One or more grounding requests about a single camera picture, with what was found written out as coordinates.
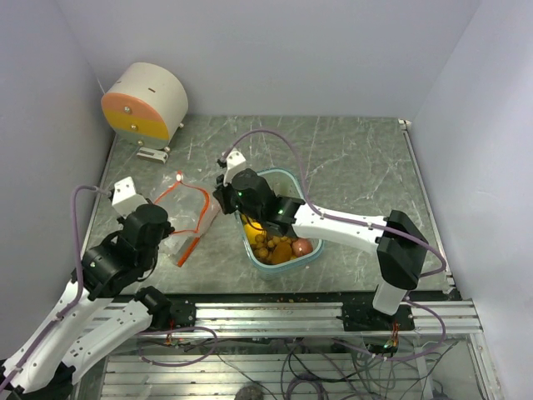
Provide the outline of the clear zip bag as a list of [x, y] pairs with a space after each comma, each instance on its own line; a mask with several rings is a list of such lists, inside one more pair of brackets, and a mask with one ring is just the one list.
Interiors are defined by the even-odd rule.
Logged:
[[197, 234], [202, 238], [221, 211], [212, 192], [208, 184], [178, 170], [162, 179], [154, 191], [153, 202], [167, 211], [173, 233]]
[[162, 242], [161, 252], [180, 268], [191, 256], [200, 238], [197, 234], [173, 233]]

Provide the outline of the bunch of brown longans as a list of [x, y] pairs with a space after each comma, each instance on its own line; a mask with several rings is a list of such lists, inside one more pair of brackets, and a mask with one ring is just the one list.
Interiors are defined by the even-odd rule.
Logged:
[[277, 236], [268, 236], [266, 235], [264, 242], [258, 242], [256, 245], [250, 245], [254, 257], [259, 260], [261, 263], [272, 264], [271, 255], [272, 251], [279, 242], [292, 243], [293, 240], [288, 237], [277, 237]]

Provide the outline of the light blue fruit basket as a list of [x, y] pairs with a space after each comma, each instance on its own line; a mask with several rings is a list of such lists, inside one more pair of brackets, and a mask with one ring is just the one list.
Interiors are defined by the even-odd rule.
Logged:
[[[291, 172], [270, 168], [260, 171], [258, 175], [266, 180], [276, 195], [303, 198], [301, 185]], [[267, 229], [259, 220], [239, 212], [236, 220], [252, 266], [267, 281], [305, 267], [321, 255], [324, 247], [321, 239], [282, 236]]]

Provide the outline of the orange-brown fruit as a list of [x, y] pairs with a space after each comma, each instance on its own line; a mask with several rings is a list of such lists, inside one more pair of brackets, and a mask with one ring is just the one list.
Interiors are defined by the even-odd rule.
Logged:
[[292, 257], [292, 247], [288, 242], [279, 242], [271, 255], [271, 263], [273, 265], [286, 263], [291, 260]]

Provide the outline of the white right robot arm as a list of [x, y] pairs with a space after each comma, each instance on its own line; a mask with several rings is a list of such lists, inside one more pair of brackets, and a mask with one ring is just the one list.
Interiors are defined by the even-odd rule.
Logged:
[[428, 242], [404, 212], [367, 217], [318, 208], [275, 193], [250, 168], [219, 175], [213, 195], [223, 213], [252, 218], [272, 236], [320, 239], [374, 253], [381, 281], [366, 316], [376, 329], [393, 324], [404, 296], [417, 288]]

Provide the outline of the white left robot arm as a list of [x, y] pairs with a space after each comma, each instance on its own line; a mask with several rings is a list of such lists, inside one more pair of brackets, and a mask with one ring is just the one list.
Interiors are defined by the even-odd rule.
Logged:
[[121, 230], [83, 254], [82, 271], [68, 282], [54, 309], [28, 341], [2, 361], [1, 388], [13, 398], [64, 399], [95, 363], [120, 344], [169, 323], [166, 297], [147, 287], [116, 317], [83, 333], [95, 313], [155, 268], [159, 244], [173, 231], [167, 212], [150, 203], [138, 206], [121, 224]]

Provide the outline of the small white metal latch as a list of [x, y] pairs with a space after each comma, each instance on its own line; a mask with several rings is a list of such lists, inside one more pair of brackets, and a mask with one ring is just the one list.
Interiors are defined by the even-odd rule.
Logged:
[[150, 162], [165, 164], [168, 159], [168, 153], [162, 150], [140, 147], [137, 150], [137, 157]]

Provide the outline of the round white drawer box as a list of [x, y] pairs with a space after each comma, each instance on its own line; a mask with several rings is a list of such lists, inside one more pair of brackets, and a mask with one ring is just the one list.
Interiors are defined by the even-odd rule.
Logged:
[[173, 73], [149, 62], [135, 62], [102, 96], [101, 106], [121, 138], [162, 150], [182, 127], [189, 103]]

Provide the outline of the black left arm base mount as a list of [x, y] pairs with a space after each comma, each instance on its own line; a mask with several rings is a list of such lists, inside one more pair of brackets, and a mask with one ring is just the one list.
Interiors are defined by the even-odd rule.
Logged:
[[148, 330], [166, 331], [191, 327], [196, 321], [196, 307], [185, 301], [171, 301], [155, 287], [144, 287], [135, 295], [152, 317]]

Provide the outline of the aluminium extrusion rail frame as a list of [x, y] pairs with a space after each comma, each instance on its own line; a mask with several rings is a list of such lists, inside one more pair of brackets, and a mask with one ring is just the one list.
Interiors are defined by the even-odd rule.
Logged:
[[501, 399], [470, 301], [414, 299], [415, 329], [346, 332], [343, 303], [260, 296], [190, 300], [197, 330], [126, 341], [74, 388], [76, 399]]

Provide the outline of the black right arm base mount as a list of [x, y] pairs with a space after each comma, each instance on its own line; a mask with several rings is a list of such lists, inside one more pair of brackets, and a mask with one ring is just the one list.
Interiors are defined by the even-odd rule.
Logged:
[[404, 332], [415, 329], [411, 307], [407, 305], [400, 305], [390, 316], [375, 310], [370, 302], [346, 302], [342, 304], [338, 319], [346, 332], [391, 332], [393, 328]]

